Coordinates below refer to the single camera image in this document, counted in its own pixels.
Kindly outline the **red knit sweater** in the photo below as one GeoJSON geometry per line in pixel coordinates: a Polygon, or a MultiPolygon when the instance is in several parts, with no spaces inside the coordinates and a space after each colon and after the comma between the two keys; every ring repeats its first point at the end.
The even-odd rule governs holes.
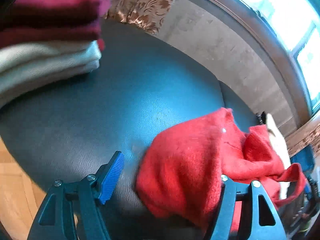
{"type": "Polygon", "coordinates": [[[284,167],[266,126],[243,132],[232,110],[221,108],[159,133],[140,163],[135,187],[155,217],[178,215],[206,229],[222,174],[240,183],[260,181],[277,208],[295,200],[306,184],[299,164],[284,167]]]}

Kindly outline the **blue plastic storage bin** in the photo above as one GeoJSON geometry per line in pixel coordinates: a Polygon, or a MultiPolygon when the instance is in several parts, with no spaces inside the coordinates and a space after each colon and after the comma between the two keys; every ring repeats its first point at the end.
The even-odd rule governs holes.
{"type": "Polygon", "coordinates": [[[304,173],[312,173],[315,168],[315,159],[311,145],[305,146],[290,158],[291,163],[299,163],[304,173]]]}

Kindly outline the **cream knit sweater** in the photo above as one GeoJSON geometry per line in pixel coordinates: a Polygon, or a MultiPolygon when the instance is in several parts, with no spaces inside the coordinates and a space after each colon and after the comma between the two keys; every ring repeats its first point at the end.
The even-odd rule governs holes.
{"type": "Polygon", "coordinates": [[[276,154],[283,162],[284,169],[287,170],[291,166],[291,161],[285,138],[277,128],[274,118],[270,113],[266,114],[265,122],[268,129],[270,143],[276,154]]]}

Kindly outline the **right brown patterned curtain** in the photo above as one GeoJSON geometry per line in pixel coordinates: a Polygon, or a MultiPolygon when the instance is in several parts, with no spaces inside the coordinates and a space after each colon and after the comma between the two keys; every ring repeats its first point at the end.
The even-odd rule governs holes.
{"type": "Polygon", "coordinates": [[[303,127],[285,138],[289,156],[292,157],[310,145],[313,156],[319,156],[319,119],[310,120],[303,127]]]}

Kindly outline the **brown patterned curtain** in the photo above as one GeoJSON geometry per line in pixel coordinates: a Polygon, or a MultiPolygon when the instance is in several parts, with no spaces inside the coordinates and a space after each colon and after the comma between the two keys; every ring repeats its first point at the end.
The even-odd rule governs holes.
{"type": "Polygon", "coordinates": [[[111,0],[105,18],[134,25],[156,34],[175,0],[111,0]]]}
{"type": "Polygon", "coordinates": [[[319,119],[310,120],[303,127],[285,138],[289,156],[292,157],[310,145],[313,156],[319,156],[319,119]]]}

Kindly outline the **black leather padded bench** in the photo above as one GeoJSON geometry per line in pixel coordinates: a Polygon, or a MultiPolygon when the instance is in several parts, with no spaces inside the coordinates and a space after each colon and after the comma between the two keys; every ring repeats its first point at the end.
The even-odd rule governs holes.
{"type": "Polygon", "coordinates": [[[181,217],[155,218],[134,191],[136,171],[161,131],[233,110],[242,131],[257,124],[250,108],[207,68],[169,44],[108,20],[97,70],[26,93],[1,109],[1,137],[43,189],[57,179],[79,181],[114,152],[125,166],[100,211],[112,239],[201,239],[181,217]]]}

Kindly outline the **folded white garment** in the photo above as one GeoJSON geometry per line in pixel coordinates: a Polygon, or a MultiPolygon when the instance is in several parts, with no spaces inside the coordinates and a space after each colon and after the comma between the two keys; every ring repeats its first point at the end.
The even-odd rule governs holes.
{"type": "Polygon", "coordinates": [[[1,107],[52,82],[99,68],[97,41],[28,42],[1,49],[1,107]]]}

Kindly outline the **folded maroon garment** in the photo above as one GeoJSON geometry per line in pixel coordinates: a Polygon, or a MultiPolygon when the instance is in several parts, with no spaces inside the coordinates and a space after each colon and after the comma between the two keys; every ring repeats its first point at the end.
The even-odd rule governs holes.
{"type": "Polygon", "coordinates": [[[39,41],[95,41],[111,0],[15,0],[1,14],[1,47],[39,41]]]}

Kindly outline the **left brown patterned curtain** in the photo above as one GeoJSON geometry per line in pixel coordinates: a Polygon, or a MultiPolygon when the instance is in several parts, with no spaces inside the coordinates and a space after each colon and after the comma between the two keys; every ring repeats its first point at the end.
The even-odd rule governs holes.
{"type": "Polygon", "coordinates": [[[134,25],[156,34],[175,0],[111,0],[105,18],[134,25]]]}

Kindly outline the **window with frame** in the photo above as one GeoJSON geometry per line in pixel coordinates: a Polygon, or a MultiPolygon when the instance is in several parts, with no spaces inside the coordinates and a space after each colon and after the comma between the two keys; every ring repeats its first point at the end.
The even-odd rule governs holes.
{"type": "Polygon", "coordinates": [[[319,14],[308,0],[240,0],[264,20],[298,64],[319,111],[319,14]]]}

